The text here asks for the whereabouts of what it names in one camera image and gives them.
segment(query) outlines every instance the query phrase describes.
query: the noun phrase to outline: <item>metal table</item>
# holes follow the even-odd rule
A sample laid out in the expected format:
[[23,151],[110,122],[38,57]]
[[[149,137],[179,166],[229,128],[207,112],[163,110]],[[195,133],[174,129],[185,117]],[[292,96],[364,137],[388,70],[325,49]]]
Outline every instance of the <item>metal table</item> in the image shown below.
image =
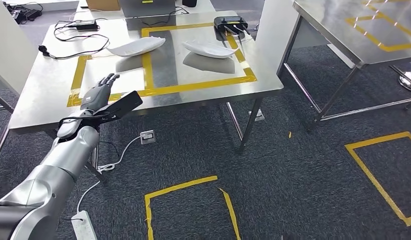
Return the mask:
[[[318,114],[308,130],[313,129],[320,121],[400,104],[408,103],[405,109],[411,107],[410,98],[326,115],[359,70],[369,66],[387,65],[405,77],[404,72],[394,64],[411,62],[411,0],[296,0],[293,7],[298,11],[299,17],[277,75],[280,77],[282,70],[287,69],[317,111]],[[355,64],[322,109],[287,63],[302,21],[310,23]]]
[[[107,50],[66,60],[45,58],[39,53],[10,119],[10,132],[26,134],[56,128],[60,119],[79,109],[80,97],[90,87],[103,76],[117,72],[121,77],[113,85],[110,101],[118,100],[124,92],[137,90],[143,104],[133,110],[135,115],[227,103],[243,150],[263,97],[276,94],[284,86],[258,55],[249,35],[242,39],[242,45],[233,36],[228,36],[224,43],[217,40],[214,18],[236,15],[234,11],[182,14],[174,17],[172,25],[147,28],[142,28],[139,19],[98,20],[97,33],[110,39],[110,48],[147,36],[166,38],[166,42],[150,53],[130,58],[112,55]],[[58,57],[99,49],[105,41],[90,37],[60,42],[53,31],[52,25],[43,45]],[[60,34],[70,37],[86,33],[69,30]],[[226,59],[203,57],[182,46],[182,42],[192,40],[239,50]],[[229,102],[247,99],[255,102],[242,131]]]

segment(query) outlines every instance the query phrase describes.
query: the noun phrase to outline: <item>wall outlet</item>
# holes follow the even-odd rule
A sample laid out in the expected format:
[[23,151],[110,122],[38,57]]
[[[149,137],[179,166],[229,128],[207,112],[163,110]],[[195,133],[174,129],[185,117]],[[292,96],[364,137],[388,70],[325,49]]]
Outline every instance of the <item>wall outlet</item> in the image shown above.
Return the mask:
[[87,211],[81,211],[72,216],[71,224],[77,240],[97,240],[97,235]]
[[156,133],[154,130],[143,131],[140,133],[140,144],[150,144],[156,141]]

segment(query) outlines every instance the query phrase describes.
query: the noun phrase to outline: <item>white dish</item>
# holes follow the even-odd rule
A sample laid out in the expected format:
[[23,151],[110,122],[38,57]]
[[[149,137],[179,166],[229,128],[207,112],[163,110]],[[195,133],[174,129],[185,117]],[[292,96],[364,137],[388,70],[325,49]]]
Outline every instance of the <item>white dish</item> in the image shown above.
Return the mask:
[[229,49],[223,46],[218,46],[207,42],[199,43],[197,41],[182,42],[182,45],[193,53],[215,59],[228,58],[238,50],[238,48]]
[[123,46],[116,48],[107,48],[110,53],[120,57],[132,57],[148,53],[154,49],[159,48],[166,42],[165,38],[160,37],[143,37]]

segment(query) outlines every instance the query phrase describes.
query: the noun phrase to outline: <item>power strip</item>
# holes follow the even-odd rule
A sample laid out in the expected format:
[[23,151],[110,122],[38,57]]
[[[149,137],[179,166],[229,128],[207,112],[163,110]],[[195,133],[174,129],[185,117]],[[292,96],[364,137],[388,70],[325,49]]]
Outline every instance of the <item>power strip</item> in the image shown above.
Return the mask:
[[71,217],[77,240],[97,240],[88,212],[83,210]]

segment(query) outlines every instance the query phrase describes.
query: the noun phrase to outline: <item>white panel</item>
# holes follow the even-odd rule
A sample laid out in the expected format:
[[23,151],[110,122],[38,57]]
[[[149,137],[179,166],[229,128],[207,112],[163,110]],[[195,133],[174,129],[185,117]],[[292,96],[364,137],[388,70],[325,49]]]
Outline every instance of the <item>white panel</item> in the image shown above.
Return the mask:
[[0,1],[0,81],[20,95],[37,49]]

